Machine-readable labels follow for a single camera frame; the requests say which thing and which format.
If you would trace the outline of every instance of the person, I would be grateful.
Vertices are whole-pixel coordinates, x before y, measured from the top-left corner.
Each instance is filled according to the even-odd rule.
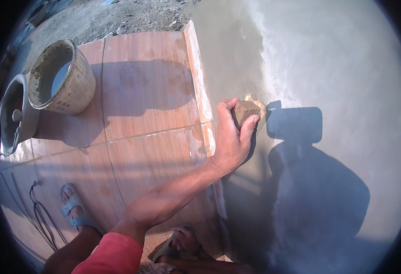
[[[184,227],[173,229],[174,238],[169,247],[186,250],[196,255],[198,260],[188,261],[162,255],[153,263],[144,263],[140,267],[146,231],[168,220],[200,191],[246,160],[252,133],[260,117],[250,116],[241,130],[237,130],[231,109],[238,100],[222,100],[216,107],[218,119],[214,156],[193,171],[135,200],[106,234],[87,212],[75,189],[70,184],[62,187],[61,195],[65,203],[62,213],[71,217],[69,222],[77,227],[79,234],[48,258],[42,273],[252,273],[253,270],[246,265],[214,260],[198,244],[193,231]]]

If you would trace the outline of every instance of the hand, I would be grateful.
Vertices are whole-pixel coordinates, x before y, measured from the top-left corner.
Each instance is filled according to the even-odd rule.
[[[252,133],[260,119],[258,115],[249,116],[239,132],[231,116],[231,109],[236,106],[238,100],[222,100],[216,107],[216,151],[212,162],[225,174],[235,170],[246,160],[251,147]]]
[[[185,227],[174,227],[172,231],[175,232],[173,245],[175,245],[178,250],[187,250],[191,254],[195,254],[198,251],[199,243],[193,231]]]

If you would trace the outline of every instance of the water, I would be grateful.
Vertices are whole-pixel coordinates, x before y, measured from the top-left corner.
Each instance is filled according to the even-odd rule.
[[[58,73],[56,73],[55,79],[52,84],[52,97],[56,94],[59,87],[61,87],[63,80],[68,72],[68,68],[71,64],[71,61],[66,63],[61,69],[59,69]]]

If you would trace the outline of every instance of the wall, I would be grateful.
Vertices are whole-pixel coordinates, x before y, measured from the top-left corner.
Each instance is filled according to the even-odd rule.
[[[372,271],[401,229],[401,42],[384,13],[203,0],[192,20],[212,106],[252,92],[272,109],[223,178],[226,255],[267,272]]]

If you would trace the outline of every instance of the concrete ground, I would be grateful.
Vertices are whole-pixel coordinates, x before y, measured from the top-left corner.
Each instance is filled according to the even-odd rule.
[[[133,32],[179,31],[187,24],[200,0],[120,0],[102,6],[104,0],[50,0],[47,16],[37,28],[26,24],[41,1],[31,4],[17,23],[10,44],[17,49],[3,84],[30,72],[38,56],[51,43],[69,38],[77,45],[105,36]]]

